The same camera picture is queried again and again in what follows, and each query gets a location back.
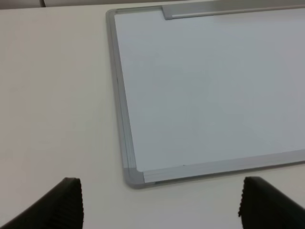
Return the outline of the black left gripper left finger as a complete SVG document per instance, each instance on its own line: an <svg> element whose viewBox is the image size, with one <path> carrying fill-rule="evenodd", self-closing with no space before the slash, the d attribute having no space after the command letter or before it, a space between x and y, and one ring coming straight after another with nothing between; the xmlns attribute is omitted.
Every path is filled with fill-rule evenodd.
<svg viewBox="0 0 305 229"><path fill-rule="evenodd" d="M81 180L66 177L2 229L82 229Z"/></svg>

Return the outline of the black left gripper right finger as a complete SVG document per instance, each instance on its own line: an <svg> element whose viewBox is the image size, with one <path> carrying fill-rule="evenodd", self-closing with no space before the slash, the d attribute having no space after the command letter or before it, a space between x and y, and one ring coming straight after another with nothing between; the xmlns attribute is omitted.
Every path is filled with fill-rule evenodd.
<svg viewBox="0 0 305 229"><path fill-rule="evenodd" d="M246 177L238 211L244 229L303 229L305 209L261 177Z"/></svg>

